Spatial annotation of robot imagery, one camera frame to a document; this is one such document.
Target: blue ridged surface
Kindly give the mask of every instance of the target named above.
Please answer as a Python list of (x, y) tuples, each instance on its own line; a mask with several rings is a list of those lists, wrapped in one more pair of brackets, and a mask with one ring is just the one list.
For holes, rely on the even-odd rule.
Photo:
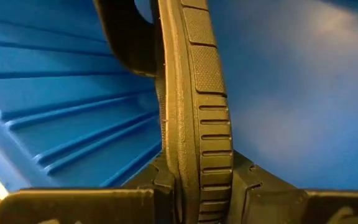
[(120, 186), (160, 151), (153, 80), (110, 53), (92, 1), (0, 1), (0, 180)]

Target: black plastic part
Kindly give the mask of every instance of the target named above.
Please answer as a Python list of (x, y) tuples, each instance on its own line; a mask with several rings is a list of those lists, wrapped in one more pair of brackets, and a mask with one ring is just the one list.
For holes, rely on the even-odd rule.
[(176, 223), (174, 178), (164, 163), (156, 159), (127, 189), (21, 190), (1, 202), (0, 224)]
[[(233, 177), (229, 215), (222, 223), (358, 224), (356, 191), (296, 189), (238, 153)], [(127, 183), (128, 189), (24, 190), (10, 195), (0, 204), (0, 223), (179, 224), (174, 180), (162, 155)]]
[(136, 74), (154, 76), (155, 27), (138, 12), (134, 0), (94, 0), (114, 55)]
[(235, 153), (227, 224), (358, 224), (358, 192), (303, 190)]

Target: blue plastic surface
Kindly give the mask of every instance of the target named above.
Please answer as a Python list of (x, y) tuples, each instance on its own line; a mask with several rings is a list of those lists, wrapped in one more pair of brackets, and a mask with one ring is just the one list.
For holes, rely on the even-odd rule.
[(111, 55), (91, 0), (0, 0), (0, 181), (117, 187), (161, 148), (151, 79)]
[(297, 187), (358, 189), (358, 0), (209, 10), (234, 149)]

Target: blue wall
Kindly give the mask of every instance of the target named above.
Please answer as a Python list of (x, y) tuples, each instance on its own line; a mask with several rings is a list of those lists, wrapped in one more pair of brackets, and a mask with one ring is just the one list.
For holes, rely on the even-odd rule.
[(297, 187), (358, 189), (358, 0), (209, 9), (235, 150)]

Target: black rubber strap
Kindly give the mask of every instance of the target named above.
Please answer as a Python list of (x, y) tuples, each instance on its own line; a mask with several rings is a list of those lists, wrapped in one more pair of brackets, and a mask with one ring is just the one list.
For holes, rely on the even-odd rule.
[[(118, 12), (122, 6), (114, 2), (126, 2), (124, 10)], [(153, 31), (147, 22), (139, 21), (133, 1), (96, 0), (114, 54), (137, 73), (155, 69), (163, 153), (175, 176), (177, 218), (182, 223), (219, 223), (231, 196), (233, 152), (226, 91), (207, 3), (150, 2)], [(130, 16), (121, 22), (125, 14)], [(152, 60), (154, 67), (147, 65)]]
[(226, 91), (206, 1), (158, 1), (165, 74), (165, 137), (181, 183), (183, 223), (218, 223), (231, 196)]

